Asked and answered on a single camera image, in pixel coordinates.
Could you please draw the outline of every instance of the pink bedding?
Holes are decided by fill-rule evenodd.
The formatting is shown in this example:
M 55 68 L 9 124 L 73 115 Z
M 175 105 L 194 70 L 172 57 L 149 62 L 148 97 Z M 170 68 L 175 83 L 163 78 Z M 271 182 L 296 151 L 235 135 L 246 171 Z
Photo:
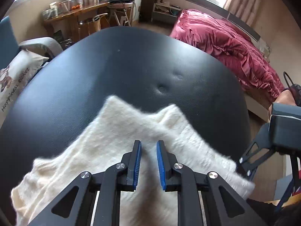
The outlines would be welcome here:
M 227 20 L 197 10 L 183 10 L 170 37 L 212 55 L 239 80 L 244 91 L 264 89 L 273 102 L 284 89 L 278 74 L 264 60 L 247 34 Z

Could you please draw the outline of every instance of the blue gripper pad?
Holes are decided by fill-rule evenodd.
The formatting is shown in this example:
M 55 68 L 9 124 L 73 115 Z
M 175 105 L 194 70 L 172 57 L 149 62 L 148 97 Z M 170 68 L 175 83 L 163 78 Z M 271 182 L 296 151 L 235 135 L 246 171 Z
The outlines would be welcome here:
M 164 164 L 163 164 L 163 159 L 162 159 L 159 142 L 157 142 L 157 160 L 158 160 L 161 186 L 162 186 L 162 189 L 165 190 L 166 189 L 165 169 L 164 169 Z
M 135 190 L 136 190 L 136 187 L 138 184 L 140 161 L 141 161 L 141 141 L 139 142 L 138 151 L 137 151 L 137 155 L 136 155 L 136 161 L 135 161 L 135 167 L 134 167 L 133 187 Z

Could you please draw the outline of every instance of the silver bolt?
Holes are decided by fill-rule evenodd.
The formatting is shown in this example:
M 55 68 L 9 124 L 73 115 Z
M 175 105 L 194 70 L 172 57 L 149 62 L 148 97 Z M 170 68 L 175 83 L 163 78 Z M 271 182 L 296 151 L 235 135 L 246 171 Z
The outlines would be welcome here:
M 88 178 L 88 177 L 90 177 L 90 173 L 89 173 L 89 172 L 82 172 L 82 173 L 80 174 L 80 177 L 81 177 L 81 178 Z
M 175 163 L 175 164 L 173 165 L 173 167 L 174 167 L 175 169 L 182 169 L 182 168 L 183 168 L 183 164 L 182 164 L 182 163 Z
M 209 177 L 212 178 L 212 179 L 215 179 L 218 177 L 217 173 L 216 172 L 210 172 L 209 173 Z
M 116 164 L 116 168 L 117 169 L 123 169 L 123 168 L 125 168 L 125 164 L 124 163 L 118 163 L 118 164 Z

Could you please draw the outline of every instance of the black table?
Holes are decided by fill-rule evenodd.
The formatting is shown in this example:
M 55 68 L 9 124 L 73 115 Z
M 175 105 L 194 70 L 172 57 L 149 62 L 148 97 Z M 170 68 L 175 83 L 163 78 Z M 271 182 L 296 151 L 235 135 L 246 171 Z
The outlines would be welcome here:
M 42 69 L 0 129 L 0 207 L 13 223 L 10 190 L 36 157 L 60 154 L 115 94 L 146 112 L 170 103 L 224 155 L 238 161 L 250 141 L 249 117 L 235 76 L 181 41 L 133 27 L 101 30 Z

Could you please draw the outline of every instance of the fuzzy white fabric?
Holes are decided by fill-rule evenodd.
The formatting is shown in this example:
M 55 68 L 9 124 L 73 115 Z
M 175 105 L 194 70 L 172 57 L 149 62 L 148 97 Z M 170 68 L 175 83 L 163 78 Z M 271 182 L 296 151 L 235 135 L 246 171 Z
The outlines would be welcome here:
M 212 149 L 192 128 L 176 105 L 144 114 L 116 96 L 109 97 L 97 117 L 58 157 L 35 159 L 33 169 L 12 190 L 17 224 L 27 225 L 82 171 L 99 173 L 121 161 L 142 141 L 137 190 L 122 192 L 120 225 L 177 225 L 177 193 L 160 185 L 156 143 L 164 140 L 168 152 L 200 173 L 216 171 L 236 192 L 247 198 L 254 184 L 237 173 L 236 164 Z

